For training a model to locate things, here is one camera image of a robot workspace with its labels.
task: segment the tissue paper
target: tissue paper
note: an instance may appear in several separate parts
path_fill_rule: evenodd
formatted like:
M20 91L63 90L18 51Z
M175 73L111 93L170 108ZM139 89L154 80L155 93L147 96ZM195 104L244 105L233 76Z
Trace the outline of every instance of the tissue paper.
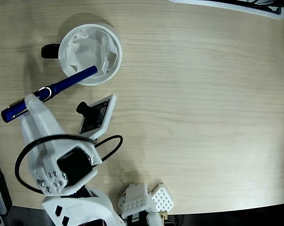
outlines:
M118 50L112 37L97 28L80 29L72 36L66 49L66 63L77 72L95 65L98 78L110 71L118 58Z

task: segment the perforated white part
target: perforated white part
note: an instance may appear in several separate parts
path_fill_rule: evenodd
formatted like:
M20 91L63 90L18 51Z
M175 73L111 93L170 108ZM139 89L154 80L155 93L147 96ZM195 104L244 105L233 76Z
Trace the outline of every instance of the perforated white part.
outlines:
M133 187L135 186L135 184L131 183L129 184L127 187ZM126 189L125 191L122 193L122 195L120 196L120 198L118 199L118 207L119 209L122 211L122 207L123 207L123 204L125 203L126 199Z
M156 211L155 202L152 200L151 194L147 193L145 183L129 186L125 193L125 202L121 204L121 216L123 219L127 219L128 216L144 210L148 213Z
M153 201L156 202L157 212L165 210L169 212L173 208L174 201L164 184L158 184L151 195Z

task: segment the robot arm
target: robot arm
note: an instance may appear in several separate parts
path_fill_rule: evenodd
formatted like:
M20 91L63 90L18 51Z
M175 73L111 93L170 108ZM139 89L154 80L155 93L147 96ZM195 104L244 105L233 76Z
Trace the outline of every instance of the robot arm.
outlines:
M19 118L27 145L24 150L28 153L28 169L40 190L29 188L46 196L42 205L57 226L97 226L103 222L106 226L125 226L124 220L129 226L162 226L157 212L170 210L173 206L168 191L164 192L164 205L158 204L158 191L162 191L162 187L148 193L146 184L130 186L120 198L123 220L104 193L85 186L96 176L95 166L106 159L101 159L96 150L106 140L97 144L95 139L106 131L115 102L116 96L112 95L90 106L81 103L77 108L77 112L84 115L79 130L81 136L75 136L65 134L38 98L34 95L25 98L28 112ZM115 137L120 138L120 143L112 153L122 144L122 137ZM22 161L19 157L16 176L19 176L18 167Z

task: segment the mug handle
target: mug handle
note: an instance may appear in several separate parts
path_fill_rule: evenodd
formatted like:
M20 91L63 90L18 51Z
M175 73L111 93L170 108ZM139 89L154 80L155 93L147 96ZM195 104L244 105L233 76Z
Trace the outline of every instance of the mug handle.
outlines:
M60 44L48 44L42 47L41 56L44 59L58 59L58 50Z

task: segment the wooden desk surface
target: wooden desk surface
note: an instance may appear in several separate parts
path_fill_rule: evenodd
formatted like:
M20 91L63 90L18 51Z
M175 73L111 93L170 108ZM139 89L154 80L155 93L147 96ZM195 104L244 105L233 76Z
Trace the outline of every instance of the wooden desk surface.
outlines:
M152 189L162 181L172 213L284 203L284 20L167 0L0 1L0 112L63 79L41 47L93 22L119 32L120 70L105 84L75 85L47 102L76 134L80 101L118 96L101 138L121 134L124 144L89 186L115 203L130 182ZM14 176L23 147L18 120L5 124L0 116L0 166L13 204L41 208L44 196ZM26 163L21 174L34 184Z

